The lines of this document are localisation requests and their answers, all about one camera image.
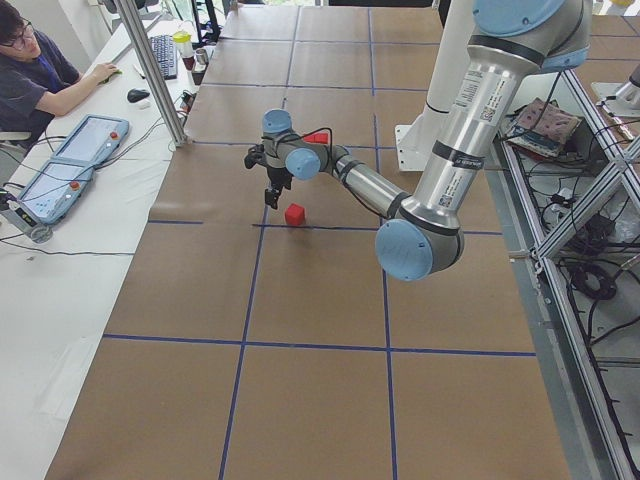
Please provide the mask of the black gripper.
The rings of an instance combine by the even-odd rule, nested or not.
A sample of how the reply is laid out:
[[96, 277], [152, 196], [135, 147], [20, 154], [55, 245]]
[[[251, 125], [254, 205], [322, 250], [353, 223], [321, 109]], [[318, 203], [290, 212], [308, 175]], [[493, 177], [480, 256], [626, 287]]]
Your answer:
[[278, 201], [284, 191], [291, 189], [292, 174], [287, 168], [267, 167], [269, 187], [264, 190], [264, 201], [271, 209], [278, 208]]

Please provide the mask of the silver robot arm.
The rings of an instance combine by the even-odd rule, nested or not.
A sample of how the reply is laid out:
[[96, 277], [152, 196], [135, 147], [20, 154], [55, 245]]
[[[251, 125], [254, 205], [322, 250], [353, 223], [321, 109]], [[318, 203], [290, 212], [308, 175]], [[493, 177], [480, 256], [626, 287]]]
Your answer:
[[265, 202], [271, 208], [293, 179], [333, 176], [384, 218], [375, 251], [387, 274], [413, 281], [445, 270], [464, 249], [458, 210], [522, 80], [580, 65], [589, 49], [591, 16], [589, 1], [452, 2], [445, 31], [471, 22], [466, 54], [451, 60], [452, 66], [465, 69], [434, 129], [436, 137], [412, 194], [344, 147], [306, 141], [282, 109], [265, 113], [261, 140], [249, 149], [245, 166], [266, 169]]

